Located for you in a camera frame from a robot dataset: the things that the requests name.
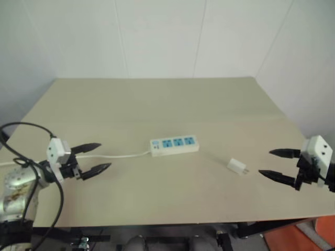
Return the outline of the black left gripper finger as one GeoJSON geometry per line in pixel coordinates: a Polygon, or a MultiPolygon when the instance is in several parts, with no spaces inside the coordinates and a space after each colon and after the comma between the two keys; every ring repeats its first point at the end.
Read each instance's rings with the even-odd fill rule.
{"type": "Polygon", "coordinates": [[[71,148],[71,154],[76,155],[80,153],[86,153],[95,150],[100,147],[100,143],[86,143],[79,146],[75,146],[71,148]]]}
{"type": "Polygon", "coordinates": [[[81,179],[82,180],[87,180],[90,178],[93,178],[100,173],[104,172],[111,166],[111,163],[105,163],[105,164],[99,164],[97,166],[92,167],[90,170],[86,172],[81,172],[81,179]]]}

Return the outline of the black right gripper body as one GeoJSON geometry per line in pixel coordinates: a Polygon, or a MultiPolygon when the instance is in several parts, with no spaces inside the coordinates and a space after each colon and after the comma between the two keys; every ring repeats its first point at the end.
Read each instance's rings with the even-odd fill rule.
{"type": "Polygon", "coordinates": [[[315,157],[308,160],[301,155],[297,167],[299,168],[299,171],[294,182],[295,190],[300,191],[303,183],[312,184],[318,182],[320,168],[318,167],[318,162],[315,157]]]}

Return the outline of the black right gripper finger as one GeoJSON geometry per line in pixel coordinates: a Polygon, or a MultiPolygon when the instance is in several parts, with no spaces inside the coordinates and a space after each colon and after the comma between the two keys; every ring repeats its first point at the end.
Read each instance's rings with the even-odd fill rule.
{"type": "Polygon", "coordinates": [[[297,149],[274,149],[269,153],[282,158],[300,158],[300,150],[297,149]]]}
{"type": "Polygon", "coordinates": [[[294,187],[295,185],[295,178],[283,175],[282,173],[275,172],[272,170],[259,170],[259,173],[271,179],[272,181],[285,184],[291,187],[294,187]]]}

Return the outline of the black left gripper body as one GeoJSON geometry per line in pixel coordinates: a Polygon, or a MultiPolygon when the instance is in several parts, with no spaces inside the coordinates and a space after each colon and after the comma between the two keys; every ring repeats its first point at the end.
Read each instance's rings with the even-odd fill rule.
{"type": "Polygon", "coordinates": [[[75,154],[72,153],[68,158],[67,162],[61,165],[60,172],[64,179],[66,178],[82,179],[82,171],[76,160],[75,154]]]}

